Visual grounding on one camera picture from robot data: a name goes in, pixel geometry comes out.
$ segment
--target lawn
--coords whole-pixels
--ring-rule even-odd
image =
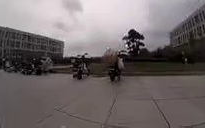
[[[205,71],[205,63],[126,63],[126,72],[190,72]]]
[[[92,63],[89,66],[91,74],[102,75],[108,68],[101,63]],[[58,72],[71,73],[71,68],[59,69]],[[172,72],[205,72],[205,63],[181,64],[181,63],[158,63],[158,62],[136,62],[125,63],[123,73],[172,73]]]

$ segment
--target sky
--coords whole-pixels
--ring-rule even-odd
[[[0,26],[65,41],[64,56],[124,49],[130,29],[154,50],[205,0],[0,0]]]

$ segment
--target white building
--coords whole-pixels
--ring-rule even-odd
[[[189,43],[191,39],[201,38],[205,38],[205,5],[170,32],[170,44],[172,47],[178,47]]]
[[[64,42],[0,26],[0,58],[63,57]]]

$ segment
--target wheel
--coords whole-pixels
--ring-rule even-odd
[[[77,79],[81,80],[83,77],[82,77],[82,73],[81,72],[78,72],[77,73]]]
[[[88,69],[87,75],[90,76],[90,70]]]
[[[36,70],[36,75],[40,76],[41,75],[41,69]]]
[[[115,80],[115,76],[112,73],[110,74],[110,80],[111,80],[111,82],[113,82]]]

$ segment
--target road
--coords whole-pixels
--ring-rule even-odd
[[[73,80],[0,71],[4,128],[205,128],[205,76]]]

